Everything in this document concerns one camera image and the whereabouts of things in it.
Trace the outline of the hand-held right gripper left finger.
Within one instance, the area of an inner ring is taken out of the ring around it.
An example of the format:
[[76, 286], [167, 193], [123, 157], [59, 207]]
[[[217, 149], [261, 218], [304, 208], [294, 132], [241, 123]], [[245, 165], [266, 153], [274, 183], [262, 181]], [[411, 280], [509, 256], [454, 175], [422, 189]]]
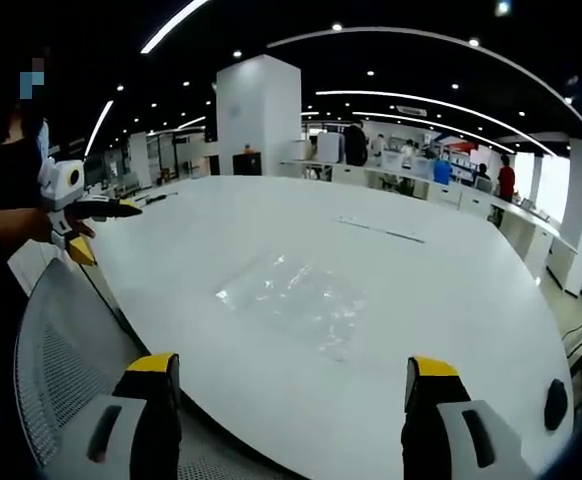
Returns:
[[112, 394], [96, 396], [65, 425], [45, 477], [176, 479], [179, 407], [179, 356], [135, 360]]

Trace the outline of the person's left hand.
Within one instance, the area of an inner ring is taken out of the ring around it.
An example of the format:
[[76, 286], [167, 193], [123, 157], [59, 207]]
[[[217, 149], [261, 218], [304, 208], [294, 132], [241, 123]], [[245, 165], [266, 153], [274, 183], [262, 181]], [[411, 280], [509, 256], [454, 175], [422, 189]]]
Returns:
[[94, 230], [91, 229], [83, 220], [76, 218], [70, 213], [65, 214], [65, 219], [72, 231], [77, 232], [80, 235], [84, 235], [88, 238], [95, 237]]

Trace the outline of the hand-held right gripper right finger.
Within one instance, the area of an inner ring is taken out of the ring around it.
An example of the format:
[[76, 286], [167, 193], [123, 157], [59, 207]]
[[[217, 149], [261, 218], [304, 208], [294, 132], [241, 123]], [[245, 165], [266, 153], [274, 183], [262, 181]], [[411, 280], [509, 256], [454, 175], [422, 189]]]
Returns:
[[454, 367], [408, 359], [401, 444], [405, 479], [532, 479], [520, 437]]

